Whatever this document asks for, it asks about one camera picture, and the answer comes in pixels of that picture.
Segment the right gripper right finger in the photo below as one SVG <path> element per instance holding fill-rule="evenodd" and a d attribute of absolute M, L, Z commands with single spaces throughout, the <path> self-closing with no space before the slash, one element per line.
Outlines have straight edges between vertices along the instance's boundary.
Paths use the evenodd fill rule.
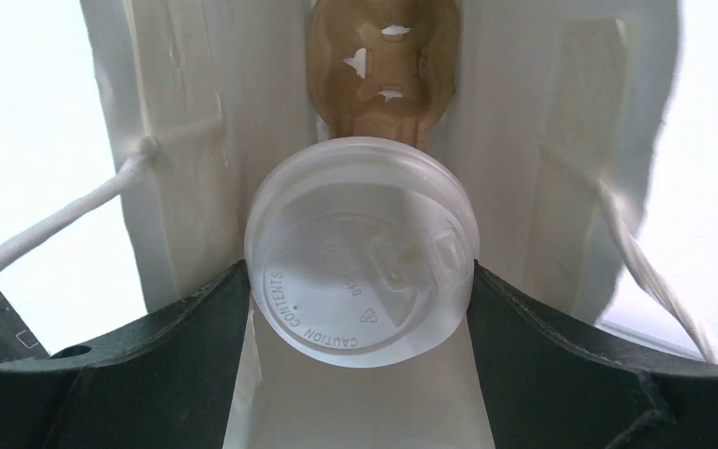
<path fill-rule="evenodd" d="M 718 448 L 718 365 L 613 336 L 483 267 L 467 325 L 499 448 Z"/>

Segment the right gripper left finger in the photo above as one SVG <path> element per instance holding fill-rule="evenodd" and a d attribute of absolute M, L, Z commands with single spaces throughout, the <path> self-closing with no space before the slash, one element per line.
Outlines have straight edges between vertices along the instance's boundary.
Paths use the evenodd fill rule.
<path fill-rule="evenodd" d="M 0 448 L 219 448 L 249 314 L 238 262 L 49 359 L 0 363 Z"/>

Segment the white plastic cup lid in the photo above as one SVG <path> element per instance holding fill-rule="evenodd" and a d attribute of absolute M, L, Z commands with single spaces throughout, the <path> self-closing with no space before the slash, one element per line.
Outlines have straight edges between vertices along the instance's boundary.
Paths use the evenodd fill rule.
<path fill-rule="evenodd" d="M 244 254 L 258 310 L 303 355 L 344 368 L 403 362 L 467 313 L 480 253 L 462 183 L 384 138 L 330 139 L 272 170 Z"/>

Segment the light blue paper bag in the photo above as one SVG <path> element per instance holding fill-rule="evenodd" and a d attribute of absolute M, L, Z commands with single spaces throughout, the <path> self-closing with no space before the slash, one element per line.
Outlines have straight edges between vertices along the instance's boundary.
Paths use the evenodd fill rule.
<path fill-rule="evenodd" d="M 309 96 L 318 1 L 84 1 L 94 77 L 147 315 L 238 262 L 251 203 L 328 135 Z M 632 238 L 679 49 L 674 1 L 453 1 L 454 96 L 420 151 L 467 191 L 476 267 L 595 328 L 628 268 L 669 298 Z M 369 369 L 281 339 L 250 287 L 219 448 L 499 448 L 467 325 Z"/>

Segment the brown pulp cup carrier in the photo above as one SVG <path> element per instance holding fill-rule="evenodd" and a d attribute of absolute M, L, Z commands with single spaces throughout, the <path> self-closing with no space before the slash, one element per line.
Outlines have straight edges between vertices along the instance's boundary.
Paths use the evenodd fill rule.
<path fill-rule="evenodd" d="M 307 78 L 329 137 L 423 149 L 455 93 L 460 35 L 453 1 L 316 2 Z"/>

